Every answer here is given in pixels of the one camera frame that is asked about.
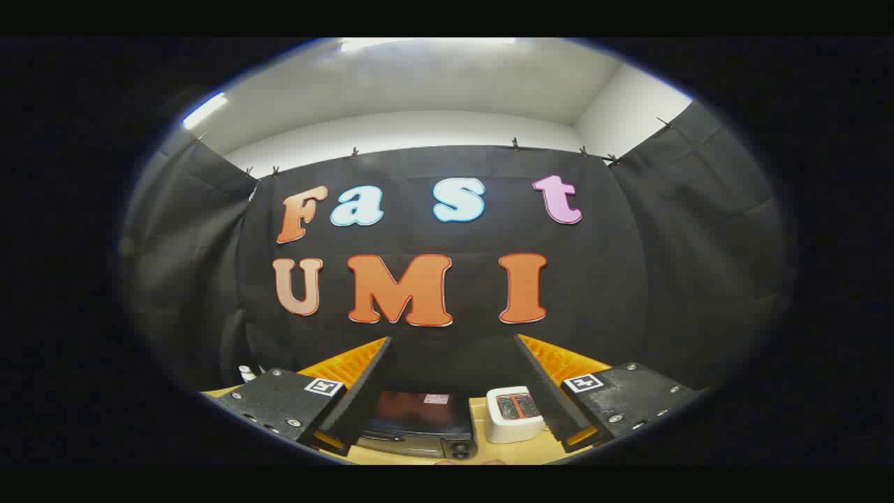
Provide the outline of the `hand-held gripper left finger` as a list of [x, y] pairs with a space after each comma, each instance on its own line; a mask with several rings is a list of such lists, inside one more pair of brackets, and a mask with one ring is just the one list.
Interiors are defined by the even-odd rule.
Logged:
[[341, 353], [279, 337], [254, 347], [258, 375], [203, 397], [243, 423], [303, 449], [348, 455], [376, 409], [393, 339]]

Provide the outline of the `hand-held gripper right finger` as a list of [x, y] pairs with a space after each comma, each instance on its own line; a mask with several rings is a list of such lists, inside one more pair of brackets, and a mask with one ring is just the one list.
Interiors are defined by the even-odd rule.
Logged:
[[517, 334], [528, 392], [569, 454], [633, 435], [705, 395], [637, 362], [610, 366]]

